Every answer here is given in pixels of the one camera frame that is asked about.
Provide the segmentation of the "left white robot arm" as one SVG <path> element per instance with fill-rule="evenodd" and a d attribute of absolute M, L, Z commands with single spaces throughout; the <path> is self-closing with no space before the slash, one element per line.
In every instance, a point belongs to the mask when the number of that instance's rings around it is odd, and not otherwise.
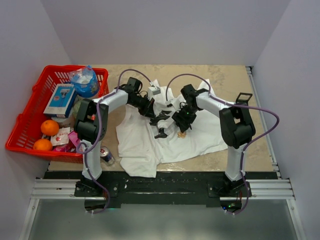
<path fill-rule="evenodd" d="M 100 149 L 107 132 L 109 113 L 128 104 L 137 108 L 144 117 L 155 117 L 155 100 L 148 99 L 146 95 L 141 96 L 142 86 L 140 80 L 130 77 L 126 84 L 107 95 L 81 101 L 74 125 L 74 131 L 80 140 L 76 150 L 83 156 L 82 175 L 89 180 L 85 189 L 92 196 L 99 196 L 104 190 L 104 184 L 98 178 L 102 174 Z"/>

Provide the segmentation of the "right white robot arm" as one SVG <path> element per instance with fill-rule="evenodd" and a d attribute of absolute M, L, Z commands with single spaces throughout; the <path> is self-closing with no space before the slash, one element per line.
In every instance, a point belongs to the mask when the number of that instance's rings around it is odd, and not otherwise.
<path fill-rule="evenodd" d="M 185 105 L 173 114 L 172 119 L 182 133 L 191 128 L 198 111 L 206 110 L 219 118 L 221 136 L 228 146 L 224 173 L 228 181 L 223 183 L 222 189 L 227 196 L 235 196 L 241 190 L 238 181 L 245 176 L 245 146 L 256 134 L 248 105 L 245 102 L 232 103 L 214 98 L 207 89 L 196 90 L 191 84 L 184 86 L 180 92 Z"/>

